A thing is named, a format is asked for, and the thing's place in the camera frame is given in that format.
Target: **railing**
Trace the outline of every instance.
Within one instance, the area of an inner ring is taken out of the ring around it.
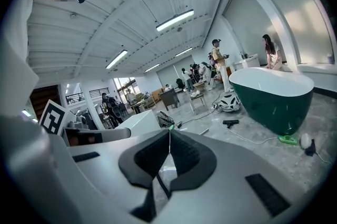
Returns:
[[[109,88],[101,88],[101,89],[96,89],[96,90],[91,90],[89,91],[90,93],[90,97],[92,98],[95,98],[95,97],[98,97],[98,96],[102,96],[102,93],[107,93],[109,94]]]
[[[76,93],[76,94],[73,94],[73,95],[65,96],[65,98],[66,98],[68,104],[74,104],[74,103],[77,103],[79,101],[85,100],[82,92]]]

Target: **bathtub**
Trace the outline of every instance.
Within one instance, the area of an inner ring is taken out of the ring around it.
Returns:
[[[314,82],[266,68],[245,68],[229,77],[251,118],[278,135],[294,134],[302,125],[312,99]]]

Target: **yellow shirt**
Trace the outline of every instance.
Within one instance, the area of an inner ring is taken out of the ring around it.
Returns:
[[[221,55],[218,47],[213,47],[212,49],[212,56],[214,60],[217,62],[220,66],[226,66],[226,61],[224,57]]]

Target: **baseboard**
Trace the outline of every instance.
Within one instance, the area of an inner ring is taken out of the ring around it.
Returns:
[[[335,92],[335,91],[327,90],[327,89],[324,89],[324,88],[314,87],[314,92],[317,93],[317,94],[328,96],[330,98],[337,99],[337,92]]]

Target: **green power strip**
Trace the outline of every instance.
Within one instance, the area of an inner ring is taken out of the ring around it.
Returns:
[[[297,145],[298,143],[298,140],[290,135],[279,136],[279,140],[290,145]]]

